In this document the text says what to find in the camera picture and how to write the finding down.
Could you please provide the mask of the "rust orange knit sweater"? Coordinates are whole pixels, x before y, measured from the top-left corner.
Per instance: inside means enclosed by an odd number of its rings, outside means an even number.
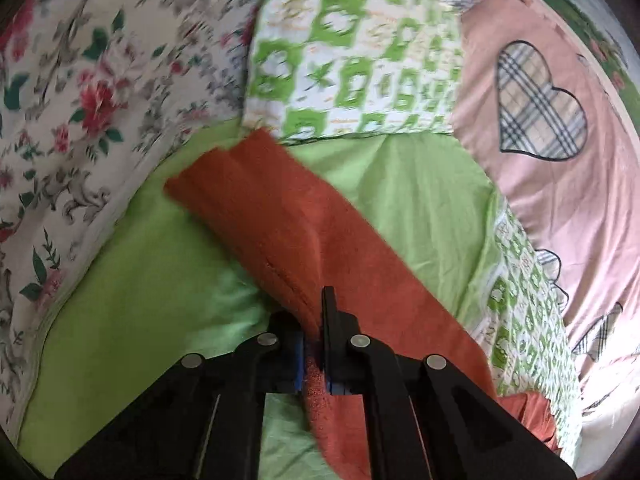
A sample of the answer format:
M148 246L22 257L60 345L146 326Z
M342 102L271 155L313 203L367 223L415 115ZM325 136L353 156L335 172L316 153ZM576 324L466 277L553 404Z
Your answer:
M165 185L201 218L258 286L320 337L323 286L363 330L394 350L439 353L493 393L485 353L369 222L265 131L215 148Z

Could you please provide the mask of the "green white patterned quilt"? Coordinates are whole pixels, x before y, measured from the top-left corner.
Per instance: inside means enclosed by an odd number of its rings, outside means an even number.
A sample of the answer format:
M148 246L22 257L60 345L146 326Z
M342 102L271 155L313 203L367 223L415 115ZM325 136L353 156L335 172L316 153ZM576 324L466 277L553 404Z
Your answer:
M489 273L480 296L486 318L473 337L499 396L536 392L550 402L560 457L574 464L582 415L576 367L556 287L500 192L488 212Z

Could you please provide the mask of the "lime green bed sheet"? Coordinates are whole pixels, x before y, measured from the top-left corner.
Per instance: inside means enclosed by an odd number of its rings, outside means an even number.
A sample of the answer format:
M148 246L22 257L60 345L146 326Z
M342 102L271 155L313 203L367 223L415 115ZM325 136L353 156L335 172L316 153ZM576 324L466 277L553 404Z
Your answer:
M149 176L56 317L18 445L43 474L54 474L180 356L228 352L266 327L265 294L164 190L204 153L230 148L238 133L235 122L201 131ZM474 330L500 200L456 139L378 136L290 152L341 192Z

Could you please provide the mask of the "pink heart patterned pillow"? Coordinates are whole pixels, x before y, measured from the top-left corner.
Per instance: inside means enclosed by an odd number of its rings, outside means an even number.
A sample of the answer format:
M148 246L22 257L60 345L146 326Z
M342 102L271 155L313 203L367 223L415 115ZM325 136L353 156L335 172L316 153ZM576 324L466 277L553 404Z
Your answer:
M582 390L574 466L593 477L639 431L639 143L541 0L480 0L461 25L454 133L549 261Z

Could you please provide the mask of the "floral rose patterned pillow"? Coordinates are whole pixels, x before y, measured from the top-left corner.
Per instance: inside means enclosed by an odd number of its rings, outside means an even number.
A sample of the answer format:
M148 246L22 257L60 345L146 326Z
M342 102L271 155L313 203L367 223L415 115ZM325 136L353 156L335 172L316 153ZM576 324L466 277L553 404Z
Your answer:
M1 37L1 426L149 173L239 114L262 0L26 0Z

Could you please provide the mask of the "green white patterned pillow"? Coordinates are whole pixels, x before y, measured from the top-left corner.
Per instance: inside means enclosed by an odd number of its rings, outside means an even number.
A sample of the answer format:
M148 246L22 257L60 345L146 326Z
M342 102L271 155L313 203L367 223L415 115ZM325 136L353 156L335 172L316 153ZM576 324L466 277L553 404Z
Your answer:
M451 132L460 15L439 0L265 0L242 124L285 142Z

